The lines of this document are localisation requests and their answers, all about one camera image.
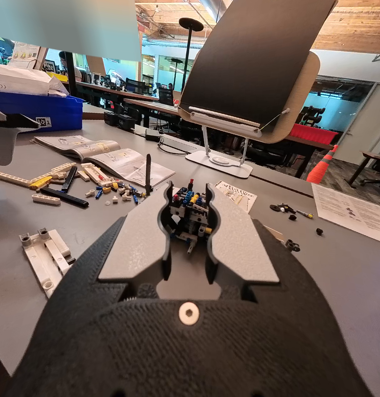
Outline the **red plastic bin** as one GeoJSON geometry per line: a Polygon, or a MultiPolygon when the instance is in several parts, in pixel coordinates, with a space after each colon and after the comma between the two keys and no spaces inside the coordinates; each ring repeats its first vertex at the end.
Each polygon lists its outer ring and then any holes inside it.
{"type": "Polygon", "coordinates": [[[294,124],[289,136],[300,138],[307,141],[317,142],[325,145],[331,144],[334,138],[338,135],[337,132],[305,126],[302,124],[294,124]]]}

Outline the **zebra-striped lego aeroplane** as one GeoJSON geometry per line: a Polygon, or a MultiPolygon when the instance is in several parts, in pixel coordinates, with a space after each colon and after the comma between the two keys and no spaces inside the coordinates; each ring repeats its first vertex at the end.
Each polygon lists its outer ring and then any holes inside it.
{"type": "Polygon", "coordinates": [[[169,203],[169,212],[166,212],[164,227],[169,226],[174,235],[186,240],[194,241],[188,252],[192,251],[198,238],[211,235],[212,229],[208,226],[208,205],[206,193],[199,194],[192,190],[193,180],[187,188],[172,191],[169,203]]]}

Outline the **white lego wing assembly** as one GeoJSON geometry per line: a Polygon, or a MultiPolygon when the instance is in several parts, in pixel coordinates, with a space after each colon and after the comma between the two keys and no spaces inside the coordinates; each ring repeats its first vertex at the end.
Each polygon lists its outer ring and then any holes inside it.
{"type": "Polygon", "coordinates": [[[111,186],[113,181],[110,177],[106,176],[98,167],[93,163],[82,163],[82,170],[95,182],[98,186],[111,186]]]}
{"type": "Polygon", "coordinates": [[[41,289],[49,299],[76,259],[57,230],[38,230],[19,235],[24,252],[41,289]]]}

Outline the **long white lego beam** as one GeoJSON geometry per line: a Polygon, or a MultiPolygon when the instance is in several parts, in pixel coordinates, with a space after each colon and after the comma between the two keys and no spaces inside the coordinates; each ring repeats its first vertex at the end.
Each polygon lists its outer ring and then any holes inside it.
{"type": "Polygon", "coordinates": [[[29,187],[32,184],[32,181],[12,176],[3,172],[0,172],[0,180],[10,182],[16,185],[24,186],[24,187],[29,187]]]}

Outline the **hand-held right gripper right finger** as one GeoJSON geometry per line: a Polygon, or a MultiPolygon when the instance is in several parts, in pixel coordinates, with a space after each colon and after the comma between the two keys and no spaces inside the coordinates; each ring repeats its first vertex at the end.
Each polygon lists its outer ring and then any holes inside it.
{"type": "Polygon", "coordinates": [[[206,277],[209,284],[276,285],[279,277],[249,214],[214,185],[206,184],[208,226],[206,277]]]}

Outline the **short white lego beam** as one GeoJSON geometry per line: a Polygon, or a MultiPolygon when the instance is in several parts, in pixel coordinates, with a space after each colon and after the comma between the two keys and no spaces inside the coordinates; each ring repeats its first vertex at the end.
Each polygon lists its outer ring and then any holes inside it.
{"type": "Polygon", "coordinates": [[[59,206],[61,204],[61,200],[58,197],[47,196],[38,193],[32,195],[32,200],[33,202],[38,202],[53,206],[59,206]]]}

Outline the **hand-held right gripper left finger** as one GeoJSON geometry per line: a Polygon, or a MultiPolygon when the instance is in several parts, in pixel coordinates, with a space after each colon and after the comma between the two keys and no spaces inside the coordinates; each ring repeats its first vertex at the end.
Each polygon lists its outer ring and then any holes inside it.
{"type": "Polygon", "coordinates": [[[173,183],[134,208],[110,248],[99,273],[102,282],[160,282],[171,274],[170,236],[163,225],[172,199],[173,183]]]}

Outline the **blue plastic bin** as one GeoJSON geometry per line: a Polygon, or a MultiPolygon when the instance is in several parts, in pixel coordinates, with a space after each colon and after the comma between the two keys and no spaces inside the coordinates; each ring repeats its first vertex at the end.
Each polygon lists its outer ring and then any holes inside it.
{"type": "Polygon", "coordinates": [[[0,112],[22,114],[40,124],[44,132],[82,129],[83,100],[0,92],[0,112]]]}

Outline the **tan board with papers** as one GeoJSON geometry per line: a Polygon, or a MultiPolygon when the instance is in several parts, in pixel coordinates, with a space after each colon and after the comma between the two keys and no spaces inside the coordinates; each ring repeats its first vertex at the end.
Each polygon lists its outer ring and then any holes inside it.
{"type": "Polygon", "coordinates": [[[14,44],[13,54],[8,65],[24,69],[42,70],[47,52],[47,47],[17,41],[14,44]]]}

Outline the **lego instruction booklet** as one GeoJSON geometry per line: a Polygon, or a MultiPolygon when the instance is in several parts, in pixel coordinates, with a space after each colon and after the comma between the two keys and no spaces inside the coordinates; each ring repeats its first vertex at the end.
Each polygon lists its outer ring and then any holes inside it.
{"type": "Polygon", "coordinates": [[[81,135],[37,136],[33,143],[60,154],[92,163],[109,173],[138,186],[146,186],[147,158],[130,148],[121,148],[113,140],[92,141],[81,135]]]}

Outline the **pile of small lego pieces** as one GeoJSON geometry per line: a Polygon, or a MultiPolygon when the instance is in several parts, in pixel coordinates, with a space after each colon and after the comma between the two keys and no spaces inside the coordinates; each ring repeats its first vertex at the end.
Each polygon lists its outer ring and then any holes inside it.
{"type": "Polygon", "coordinates": [[[96,200],[101,199],[104,195],[114,193],[111,199],[105,202],[105,205],[117,204],[119,197],[122,201],[133,201],[135,205],[140,203],[140,200],[144,200],[148,197],[145,192],[135,189],[128,183],[122,183],[115,179],[109,179],[105,181],[99,181],[98,185],[94,189],[90,189],[85,193],[86,198],[95,198],[96,200]]]}

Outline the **black panel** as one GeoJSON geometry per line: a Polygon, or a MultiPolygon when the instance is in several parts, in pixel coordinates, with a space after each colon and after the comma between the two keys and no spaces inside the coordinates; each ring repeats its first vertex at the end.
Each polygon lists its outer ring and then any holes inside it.
{"type": "Polygon", "coordinates": [[[188,76],[179,108],[264,126],[284,105],[333,0],[232,1],[188,76]]]}

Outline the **dark side table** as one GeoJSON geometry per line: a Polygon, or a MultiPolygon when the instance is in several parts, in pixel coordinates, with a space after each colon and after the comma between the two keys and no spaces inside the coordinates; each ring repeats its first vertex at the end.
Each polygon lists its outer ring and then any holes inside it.
{"type": "MultiPolygon", "coordinates": [[[[355,186],[353,186],[353,183],[355,182],[355,180],[358,178],[358,176],[361,174],[361,172],[364,170],[364,168],[366,167],[367,163],[371,160],[377,160],[380,161],[380,154],[376,154],[373,152],[368,152],[368,151],[360,151],[364,157],[364,159],[362,160],[362,162],[360,163],[360,165],[357,167],[356,171],[353,173],[353,175],[350,177],[350,179],[346,180],[346,183],[356,189],[355,186]]],[[[360,183],[360,186],[364,186],[366,183],[372,183],[372,184],[380,184],[380,179],[374,179],[374,180],[363,180],[360,183]]]]}

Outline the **red orange object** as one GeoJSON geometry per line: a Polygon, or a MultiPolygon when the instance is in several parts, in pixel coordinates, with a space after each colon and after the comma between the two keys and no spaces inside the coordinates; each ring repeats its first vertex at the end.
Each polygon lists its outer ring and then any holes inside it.
{"type": "Polygon", "coordinates": [[[316,164],[316,166],[307,175],[307,179],[306,179],[307,182],[314,184],[321,183],[337,148],[338,145],[335,145],[333,149],[329,151],[318,164],[316,164]]]}

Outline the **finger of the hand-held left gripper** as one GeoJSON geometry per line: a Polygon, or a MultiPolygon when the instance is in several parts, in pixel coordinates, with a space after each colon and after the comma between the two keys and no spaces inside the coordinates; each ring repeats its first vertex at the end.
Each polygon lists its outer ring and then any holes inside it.
{"type": "Polygon", "coordinates": [[[40,124],[22,114],[4,114],[0,112],[0,127],[2,128],[24,128],[37,130],[40,124]]]}
{"type": "Polygon", "coordinates": [[[7,166],[12,162],[14,146],[19,128],[0,128],[0,166],[7,166]]]}

